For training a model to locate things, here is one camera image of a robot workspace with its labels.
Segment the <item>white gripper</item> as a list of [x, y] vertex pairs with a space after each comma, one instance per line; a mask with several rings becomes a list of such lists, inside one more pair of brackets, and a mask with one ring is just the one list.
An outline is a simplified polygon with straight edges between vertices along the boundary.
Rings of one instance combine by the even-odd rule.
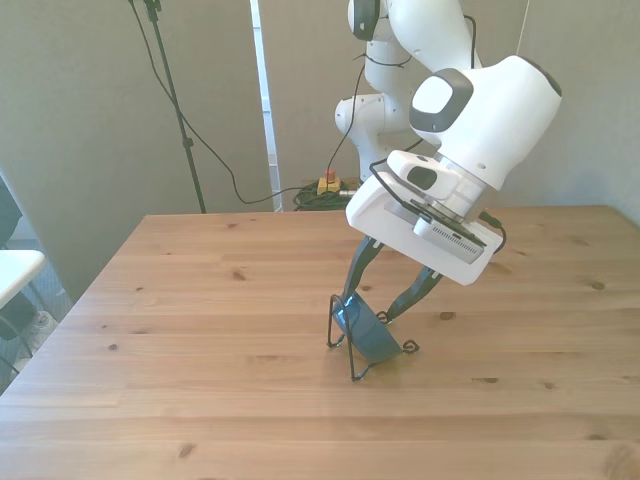
[[383, 244], [426, 266], [386, 310], [387, 321], [421, 301], [441, 274], [461, 285], [475, 282], [502, 242], [499, 234], [478, 222], [459, 222], [420, 203], [389, 173], [366, 180], [347, 205], [346, 217], [351, 227], [368, 236], [351, 261], [341, 295], [344, 303]]

